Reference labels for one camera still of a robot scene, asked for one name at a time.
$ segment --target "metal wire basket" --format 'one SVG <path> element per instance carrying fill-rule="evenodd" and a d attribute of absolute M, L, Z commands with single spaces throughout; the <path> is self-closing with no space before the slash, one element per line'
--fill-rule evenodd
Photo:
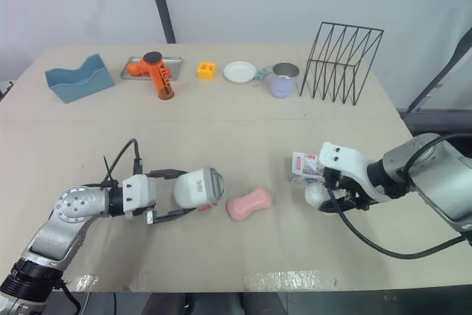
<path fill-rule="evenodd" d="M 305 75 L 299 90 L 305 87 L 314 99 L 318 94 L 344 104 L 356 105 L 366 83 L 380 45 L 383 30 L 323 21 L 311 47 Z"/>

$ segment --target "yellow toy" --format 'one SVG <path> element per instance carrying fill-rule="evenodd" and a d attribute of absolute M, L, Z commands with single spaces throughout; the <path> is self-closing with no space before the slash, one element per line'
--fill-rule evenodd
<path fill-rule="evenodd" d="M 216 74 L 216 63 L 213 62 L 200 62 L 197 68 L 198 79 L 212 80 Z"/>

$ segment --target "table surface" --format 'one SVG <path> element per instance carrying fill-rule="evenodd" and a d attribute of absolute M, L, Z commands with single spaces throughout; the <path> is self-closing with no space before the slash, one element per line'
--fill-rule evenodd
<path fill-rule="evenodd" d="M 309 206 L 290 183 L 293 151 L 317 153 L 325 141 L 378 159 L 410 134 L 377 78 L 370 74 L 357 106 L 308 95 L 272 97 L 265 86 L 225 80 L 234 60 L 257 67 L 289 61 L 304 68 L 310 44 L 59 46 L 48 48 L 0 104 L 0 270 L 7 274 L 67 188 L 99 181 L 132 137 L 145 170 L 212 166 L 227 182 L 225 198 L 267 187 L 274 206 L 244 222 L 224 204 L 168 224 L 146 226 L 104 218 L 88 231 L 68 268 L 79 291 L 366 290 L 470 283 L 465 243 L 422 260 L 396 260 L 359 241 L 337 215 Z M 182 56 L 175 97 L 162 101 L 151 82 L 123 80 L 132 56 L 159 50 Z M 47 88 L 48 69 L 77 68 L 102 56 L 115 86 L 70 104 Z M 200 61 L 218 64 L 213 81 L 198 80 Z M 131 174 L 131 152 L 114 177 Z M 171 181 L 159 181 L 159 213 L 176 207 Z M 456 236 L 415 194 L 347 213 L 372 240 L 416 252 Z"/>

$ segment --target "pink sponge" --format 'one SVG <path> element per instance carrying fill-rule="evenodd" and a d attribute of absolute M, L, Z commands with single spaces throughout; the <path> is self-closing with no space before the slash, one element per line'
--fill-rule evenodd
<path fill-rule="evenodd" d="M 265 210 L 272 206 L 272 197 L 263 187 L 256 187 L 243 197 L 230 198 L 226 204 L 233 221 L 243 221 L 255 210 Z"/>

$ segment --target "clear tape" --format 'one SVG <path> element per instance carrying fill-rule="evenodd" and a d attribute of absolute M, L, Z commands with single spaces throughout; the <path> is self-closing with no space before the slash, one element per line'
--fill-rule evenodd
<path fill-rule="evenodd" d="M 267 66 L 265 68 L 259 69 L 254 76 L 255 83 L 263 83 L 267 76 L 272 73 L 272 66 Z"/>
<path fill-rule="evenodd" d="M 70 291 L 93 291 L 94 285 L 97 284 L 99 277 L 93 274 L 65 274 L 63 276 L 64 282 Z"/>
<path fill-rule="evenodd" d="M 153 289 L 155 289 L 154 283 L 156 279 L 158 280 L 159 277 L 157 277 L 152 272 L 139 272 L 130 281 L 128 290 L 132 292 L 138 292 L 138 293 L 152 291 Z"/>
<path fill-rule="evenodd" d="M 330 291 L 336 287 L 332 272 L 322 269 L 255 273 L 244 277 L 245 291 Z"/>

